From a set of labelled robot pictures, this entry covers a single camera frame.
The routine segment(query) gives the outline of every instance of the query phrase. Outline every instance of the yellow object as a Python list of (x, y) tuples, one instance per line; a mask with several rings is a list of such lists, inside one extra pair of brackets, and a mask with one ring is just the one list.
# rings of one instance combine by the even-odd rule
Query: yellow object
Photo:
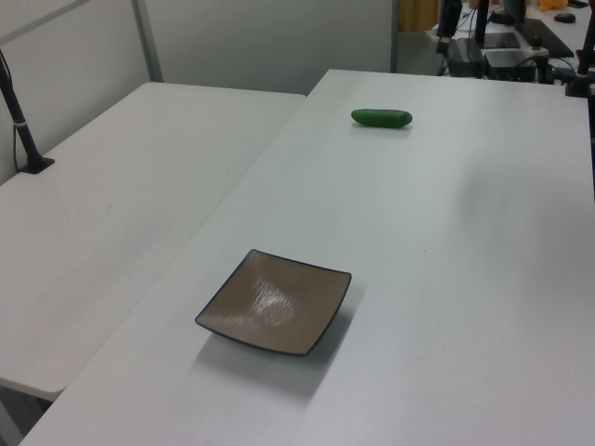
[(549, 9), (562, 9), (568, 6), (568, 0), (539, 0), (539, 9), (547, 11)]

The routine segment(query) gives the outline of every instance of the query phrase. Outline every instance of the green pickle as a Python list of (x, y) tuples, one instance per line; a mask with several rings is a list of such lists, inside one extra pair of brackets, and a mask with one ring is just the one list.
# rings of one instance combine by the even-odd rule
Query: green pickle
[(408, 111), (360, 109), (351, 112), (351, 117), (361, 125), (370, 127), (401, 128), (413, 121)]

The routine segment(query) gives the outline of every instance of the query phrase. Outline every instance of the computer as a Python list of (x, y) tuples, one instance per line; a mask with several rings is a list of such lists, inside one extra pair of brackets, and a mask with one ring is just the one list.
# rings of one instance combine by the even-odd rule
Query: computer
[(571, 58), (573, 51), (541, 20), (525, 17), (524, 0), (504, 0), (504, 8), (514, 21), (516, 30), (530, 46), (543, 46), (552, 58)]

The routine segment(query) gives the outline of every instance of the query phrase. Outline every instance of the square plate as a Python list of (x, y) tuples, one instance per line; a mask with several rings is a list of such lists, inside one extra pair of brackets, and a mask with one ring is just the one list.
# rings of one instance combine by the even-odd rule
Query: square plate
[(305, 356), (338, 312), (351, 274), (251, 250), (196, 317), (252, 347)]

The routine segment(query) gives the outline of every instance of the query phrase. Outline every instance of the desk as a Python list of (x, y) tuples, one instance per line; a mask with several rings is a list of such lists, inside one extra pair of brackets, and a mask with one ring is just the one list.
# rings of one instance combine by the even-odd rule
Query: desk
[(0, 188), (0, 385), (78, 374), (303, 100), (146, 84)]
[[(592, 193), (561, 87), (331, 71), (22, 446), (589, 444)], [(250, 248), (353, 274), (310, 356), (194, 323)]]

